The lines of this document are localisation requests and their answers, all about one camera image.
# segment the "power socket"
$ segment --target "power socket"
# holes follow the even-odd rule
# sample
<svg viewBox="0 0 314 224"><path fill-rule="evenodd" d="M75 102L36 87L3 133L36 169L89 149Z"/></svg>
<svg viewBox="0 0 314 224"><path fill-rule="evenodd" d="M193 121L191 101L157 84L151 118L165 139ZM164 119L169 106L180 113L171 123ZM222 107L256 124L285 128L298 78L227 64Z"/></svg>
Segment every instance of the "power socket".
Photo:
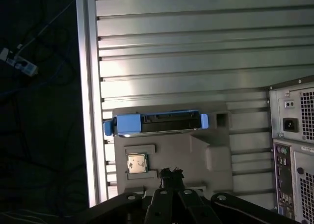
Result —
<svg viewBox="0 0 314 224"><path fill-rule="evenodd" d="M299 125L297 118L283 118L283 126L285 132L299 132Z"/></svg>
<svg viewBox="0 0 314 224"><path fill-rule="evenodd" d="M12 67L19 69L22 73L33 77L38 73L38 67L27 61L26 59L18 56L17 59L14 57L9 58L9 55L12 54L7 48L4 48L0 53L0 59L6 61L6 63L10 64Z"/></svg>

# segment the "screw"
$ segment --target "screw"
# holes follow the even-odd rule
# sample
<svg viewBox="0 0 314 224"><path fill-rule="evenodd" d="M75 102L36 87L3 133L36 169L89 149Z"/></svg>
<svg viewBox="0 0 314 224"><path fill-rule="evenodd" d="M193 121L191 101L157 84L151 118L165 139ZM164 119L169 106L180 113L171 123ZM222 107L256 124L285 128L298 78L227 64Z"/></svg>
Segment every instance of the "screw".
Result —
<svg viewBox="0 0 314 224"><path fill-rule="evenodd" d="M224 201L226 200L227 198L225 196L218 196L217 199L221 200L221 201Z"/></svg>
<svg viewBox="0 0 314 224"><path fill-rule="evenodd" d="M185 190L184 193L185 193L186 195L190 195L190 194L192 194L192 191L191 191L191 190Z"/></svg>

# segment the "blue drive tray handle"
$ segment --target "blue drive tray handle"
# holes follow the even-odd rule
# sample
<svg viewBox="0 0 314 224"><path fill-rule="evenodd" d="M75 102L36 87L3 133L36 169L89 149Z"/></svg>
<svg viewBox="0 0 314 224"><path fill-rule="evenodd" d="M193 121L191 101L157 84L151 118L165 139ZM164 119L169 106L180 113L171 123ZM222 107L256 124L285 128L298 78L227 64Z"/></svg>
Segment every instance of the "blue drive tray handle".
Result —
<svg viewBox="0 0 314 224"><path fill-rule="evenodd" d="M182 133L186 130L208 129L209 117L198 110L119 114L104 121L103 127L106 136Z"/></svg>

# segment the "cable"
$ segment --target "cable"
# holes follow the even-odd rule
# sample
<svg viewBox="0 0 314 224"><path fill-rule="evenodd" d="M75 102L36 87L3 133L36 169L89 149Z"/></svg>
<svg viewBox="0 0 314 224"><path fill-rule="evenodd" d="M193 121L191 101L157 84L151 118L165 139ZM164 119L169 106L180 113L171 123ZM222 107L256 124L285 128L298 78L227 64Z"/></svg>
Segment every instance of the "cable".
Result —
<svg viewBox="0 0 314 224"><path fill-rule="evenodd" d="M20 56L21 52L22 52L27 46L29 46L33 41L35 41L36 38L37 38L38 36L40 36L40 35L48 28L48 26L49 26L51 23L53 23L60 15L62 15L62 14L74 3L74 1L75 1L75 0L72 0L60 13L58 13L53 19L51 19L50 22L49 22L47 25L45 25L45 26L43 27L43 29L41 29L41 31L40 31L35 37L33 37L30 41L28 41L26 44L24 44L24 45L17 51L17 53L15 54L15 57L14 57L14 58L17 59L18 56Z"/></svg>
<svg viewBox="0 0 314 224"><path fill-rule="evenodd" d="M73 66L73 64L71 63L71 61L68 59L68 56L65 56L55 46L52 46L52 45L49 45L49 44L45 43L41 38L37 38L36 41L38 43L40 43L41 45L43 45L44 47L46 47L46 48L52 48L53 52L55 54L57 54L61 59L63 59L65 61L65 63L70 67L71 75L65 82L58 83L56 81L52 81L51 84L54 84L56 86L66 86L66 85L70 84L71 82L73 82L76 79L77 71L76 71L75 67Z"/></svg>
<svg viewBox="0 0 314 224"><path fill-rule="evenodd" d="M71 170L64 172L64 174L62 174L62 177L60 177L60 179L64 179L66 177L69 177L71 174L73 174L76 171L81 170L82 168L85 168L85 164L77 165L74 168L72 168ZM56 179L54 179L53 181L47 182L45 184L42 184L42 185L31 186L31 187L0 187L0 190L34 190L34 189L43 189L43 188L50 187L51 185L53 185L53 183L55 181L56 181Z"/></svg>
<svg viewBox="0 0 314 224"><path fill-rule="evenodd" d="M52 43L47 42L47 39L49 39L49 37L52 40ZM58 54L58 52L56 51L58 50L57 48L58 45L69 43L69 41L70 41L70 34L67 29L60 28L60 27L53 27L52 25L50 25L45 35L42 35L41 37L36 38L36 45L34 45L34 50L31 57L32 62L38 65L39 63L47 61L54 54ZM46 54L44 57L39 58L38 53L40 53L40 50L43 50L43 49L47 49L49 51L49 54Z"/></svg>
<svg viewBox="0 0 314 224"><path fill-rule="evenodd" d="M15 159L15 160L27 163L27 164L31 164L31 165L37 166L39 168L44 168L44 169L52 171L52 172L60 172L59 170L51 168L50 166L47 166L47 165L44 165L44 164L41 164L41 163L38 163L38 162L30 161L28 159L25 159L23 157L19 157L19 156L13 155L13 154L6 154L6 156L8 158L10 158L10 159Z"/></svg>
<svg viewBox="0 0 314 224"><path fill-rule="evenodd" d="M22 214L18 214L18 213L9 213L11 215L17 215L17 216L20 216L20 217L25 217L25 218L34 218L34 219L38 219L38 220L41 220L44 224L48 224L47 222L45 222L44 220L42 220L41 218L38 218L38 217L33 217L33 216L28 216L28 215L22 215Z"/></svg>
<svg viewBox="0 0 314 224"><path fill-rule="evenodd" d="M69 44L68 46L68 49L67 49L67 53L66 53L66 56L68 56L69 52L70 52L70 47L72 45L72 42ZM22 87L22 88L18 88L18 89L14 89L14 90L10 90L10 91L7 91L7 92L2 92L0 93L0 96L5 96L5 95L8 95L8 94L12 94L12 93L16 93L18 91L22 91L22 90L31 90L31 89L38 89L46 84L48 84L50 81L52 81L59 73L59 71L61 70L63 64L66 62L66 60L64 59L60 65L57 67L57 70L55 71L55 73L45 82L42 82L42 83L39 83L38 85L34 85L34 86L29 86L29 87Z"/></svg>
<svg viewBox="0 0 314 224"><path fill-rule="evenodd" d="M19 211L24 211L24 212L29 212L29 213L33 213L33 214L37 214L37 215L42 215L42 216L47 216L47 217L55 217L57 218L57 215L53 215L53 214L46 214L46 213L38 213L38 212L34 212L34 211L30 211L28 209L20 209Z"/></svg>
<svg viewBox="0 0 314 224"><path fill-rule="evenodd" d="M39 0L40 1L40 10L41 10L41 17L39 19L39 21L37 22L37 24L33 25L23 36L22 40L21 40L21 44L24 44L27 37L30 35L30 33L33 30L36 30L45 20L45 15L46 15L46 11L45 11L45 6L44 6L44 0Z"/></svg>
<svg viewBox="0 0 314 224"><path fill-rule="evenodd" d="M58 174L56 179L47 187L45 192L45 201L47 207L59 217L64 217L65 200L64 200L64 189L67 188L67 180L70 179L71 175L77 170L85 168L85 164L79 165L76 168L73 168L71 171L66 172L64 174ZM56 189L56 194L53 194L53 198L50 197L52 189Z"/></svg>
<svg viewBox="0 0 314 224"><path fill-rule="evenodd" d="M19 110L19 105L18 105L18 102L17 102L17 99L16 97L13 95L12 96L12 107L13 107L13 113L14 113L14 119L15 119L15 123L17 124L17 127L20 131L19 133L19 136L20 136L20 142L21 142L21 146L22 146L22 150L25 154L25 157L31 161L31 153L30 153L30 150L29 150L29 146L27 144L27 140L26 140L26 136L23 132L23 129L22 129L22 123L21 123L21 119L20 119L20 110Z"/></svg>
<svg viewBox="0 0 314 224"><path fill-rule="evenodd" d="M33 223L33 224L42 224L42 223L38 223L38 222L33 222L33 221L30 221L30 220L25 220L25 219L22 219L22 218L14 218L6 213L0 213L1 215L4 215L8 218L11 218L11 219L15 219L15 220L19 220L19 221L23 221L23 222L27 222L27 223Z"/></svg>

